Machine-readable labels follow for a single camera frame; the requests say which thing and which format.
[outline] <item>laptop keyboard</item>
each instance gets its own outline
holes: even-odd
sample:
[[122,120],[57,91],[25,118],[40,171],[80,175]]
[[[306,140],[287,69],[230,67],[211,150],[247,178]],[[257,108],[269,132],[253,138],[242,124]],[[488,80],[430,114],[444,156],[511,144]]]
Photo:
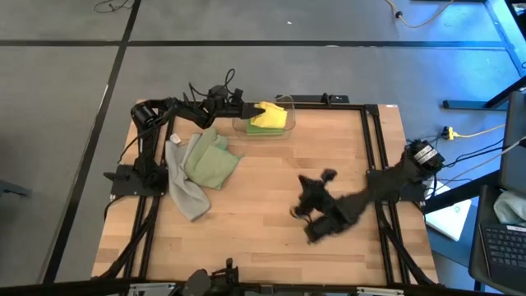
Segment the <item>laptop keyboard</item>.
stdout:
[[497,224],[482,229],[489,264],[526,270],[526,228]]

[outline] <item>gray cloth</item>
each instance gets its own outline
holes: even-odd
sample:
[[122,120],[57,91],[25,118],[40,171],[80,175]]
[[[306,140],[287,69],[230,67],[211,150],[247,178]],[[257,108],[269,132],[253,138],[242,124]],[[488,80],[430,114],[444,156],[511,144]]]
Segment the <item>gray cloth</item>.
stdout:
[[210,209],[210,201],[203,190],[188,179],[184,173],[184,164],[200,134],[192,135],[188,145],[177,146],[166,141],[166,164],[168,165],[168,187],[170,196],[181,213],[190,221],[195,221]]
[[501,223],[526,227],[526,197],[511,191],[502,192],[495,201],[493,210]]

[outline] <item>green cloth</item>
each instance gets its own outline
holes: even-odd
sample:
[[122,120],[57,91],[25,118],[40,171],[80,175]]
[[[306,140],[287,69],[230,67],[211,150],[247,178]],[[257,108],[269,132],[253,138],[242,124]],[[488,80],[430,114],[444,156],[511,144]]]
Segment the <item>green cloth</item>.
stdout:
[[250,124],[250,120],[247,120],[248,136],[279,136],[283,135],[283,133],[283,128],[257,127]]
[[239,158],[227,149],[228,139],[211,127],[199,138],[184,165],[184,172],[196,184],[221,189],[238,166]]

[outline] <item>wooden tabletop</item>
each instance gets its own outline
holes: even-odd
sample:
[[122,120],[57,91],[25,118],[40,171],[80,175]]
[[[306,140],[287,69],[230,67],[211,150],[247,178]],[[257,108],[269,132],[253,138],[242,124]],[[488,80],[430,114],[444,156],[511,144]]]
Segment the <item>wooden tabletop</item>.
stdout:
[[[380,119],[388,161],[399,161],[405,144],[399,110],[380,105]],[[375,161],[374,126],[369,118]],[[298,175],[318,178],[323,169],[338,171],[329,183],[331,194],[357,192],[366,186],[367,155],[360,113],[347,110],[296,110],[296,127],[282,140],[243,140],[232,121],[216,119],[219,134],[228,136],[228,150],[244,155],[219,191],[205,188],[212,207],[196,222],[184,218],[167,195],[161,198],[147,277],[151,280],[186,280],[197,269],[224,268],[233,258],[243,282],[281,284],[385,284],[378,226],[373,206],[358,224],[338,236],[307,244],[305,222],[288,213],[297,205]],[[175,132],[186,142],[202,132],[194,123],[177,118]],[[131,125],[127,143],[136,135]],[[131,164],[136,147],[125,155]],[[126,197],[108,211],[95,259],[93,275],[106,271],[126,246],[132,231],[137,197]],[[413,204],[399,202],[404,245],[416,263],[437,281],[422,214]],[[398,260],[391,246],[394,277]],[[141,248],[137,252],[137,274]]]

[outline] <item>transparent container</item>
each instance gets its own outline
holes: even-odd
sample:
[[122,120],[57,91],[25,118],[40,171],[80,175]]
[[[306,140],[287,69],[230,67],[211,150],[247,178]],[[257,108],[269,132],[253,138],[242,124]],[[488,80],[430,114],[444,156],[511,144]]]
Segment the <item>transparent container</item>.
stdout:
[[296,118],[294,113],[294,100],[290,95],[282,95],[280,97],[266,100],[277,104],[287,111],[287,119],[283,128],[260,128],[250,127],[250,119],[232,119],[232,127],[236,131],[238,138],[243,140],[279,140],[287,139],[290,133],[296,127]]

